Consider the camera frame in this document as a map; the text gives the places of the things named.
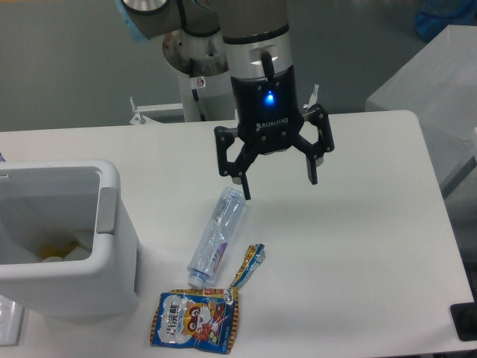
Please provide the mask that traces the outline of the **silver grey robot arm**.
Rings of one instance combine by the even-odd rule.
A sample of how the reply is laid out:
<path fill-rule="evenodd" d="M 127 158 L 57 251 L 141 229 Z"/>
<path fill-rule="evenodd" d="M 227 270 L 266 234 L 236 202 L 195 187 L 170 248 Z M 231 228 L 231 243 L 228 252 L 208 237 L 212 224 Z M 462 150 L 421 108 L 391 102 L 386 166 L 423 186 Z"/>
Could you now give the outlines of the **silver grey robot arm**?
<path fill-rule="evenodd" d="M 221 176 L 249 193 L 247 170 L 260 155 L 296 148 L 308 176 L 335 145 L 328 113 L 312 94 L 297 100 L 284 1 L 118 1 L 135 39 L 162 38 L 177 73 L 187 122 L 236 119 L 214 130 Z"/>

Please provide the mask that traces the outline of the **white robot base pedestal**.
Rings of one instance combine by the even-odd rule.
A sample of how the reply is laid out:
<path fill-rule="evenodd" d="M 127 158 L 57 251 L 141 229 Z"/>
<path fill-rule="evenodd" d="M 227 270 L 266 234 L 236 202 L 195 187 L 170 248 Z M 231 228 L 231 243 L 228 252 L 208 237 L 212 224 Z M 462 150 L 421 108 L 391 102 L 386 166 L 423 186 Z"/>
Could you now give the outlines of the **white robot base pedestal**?
<path fill-rule="evenodd" d="M 164 36 L 162 51 L 177 74 L 186 122 L 235 118 L 236 104 L 220 31 L 209 37 L 172 31 Z"/>

